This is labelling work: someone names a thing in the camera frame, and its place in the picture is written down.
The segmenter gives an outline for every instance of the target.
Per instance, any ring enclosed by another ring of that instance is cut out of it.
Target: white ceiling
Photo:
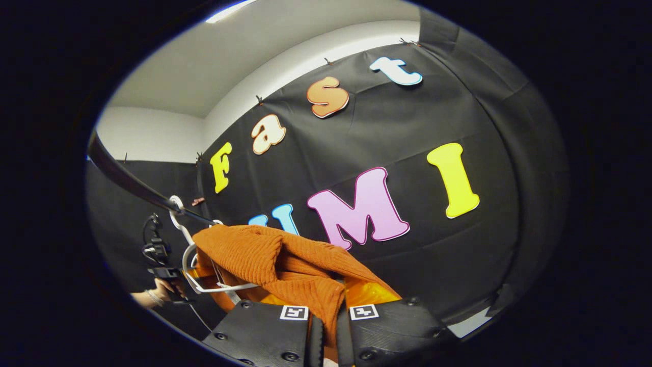
[[[382,20],[419,21],[419,8],[400,0],[257,0],[167,43],[125,80],[108,106],[204,118],[244,77],[292,46]]]

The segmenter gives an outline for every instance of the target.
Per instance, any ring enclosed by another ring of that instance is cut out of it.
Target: letter m
[[[330,190],[324,190],[308,199],[308,206],[315,209],[333,245],[351,248],[340,229],[347,232],[357,243],[364,245],[367,223],[371,219],[375,241],[387,241],[409,231],[409,223],[402,221],[387,191],[387,170],[377,167],[363,172],[355,180],[354,207],[346,204]]]

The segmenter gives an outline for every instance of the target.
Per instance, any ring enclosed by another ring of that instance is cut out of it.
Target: hand
[[[163,301],[166,302],[170,301],[170,295],[168,294],[168,291],[174,293],[175,292],[174,288],[177,289],[177,293],[179,293],[182,297],[186,296],[183,287],[183,282],[179,278],[171,279],[170,281],[166,281],[160,278],[154,278],[154,282],[156,283],[156,289],[154,290],[154,294],[160,299],[162,299]]]

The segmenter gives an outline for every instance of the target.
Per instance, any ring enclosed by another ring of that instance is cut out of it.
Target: ribbed texture
[[[198,247],[198,274],[214,274],[212,259],[228,285],[255,283],[262,288],[238,291],[241,298],[257,302],[269,292],[288,304],[307,306],[323,321],[329,347],[336,345],[337,313],[344,300],[344,286],[333,276],[375,282],[399,297],[343,248],[279,229],[215,225],[192,239]],[[213,293],[213,298],[226,311],[233,308],[226,295]]]

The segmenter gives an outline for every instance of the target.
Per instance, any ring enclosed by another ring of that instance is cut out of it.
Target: white wall
[[[231,124],[258,100],[267,97],[292,80],[326,64],[371,48],[419,39],[419,22],[383,21],[351,25],[324,33],[266,62],[240,81],[206,116],[203,142],[206,150]]]
[[[97,135],[114,159],[195,163],[204,146],[202,119],[136,107],[108,107]]]

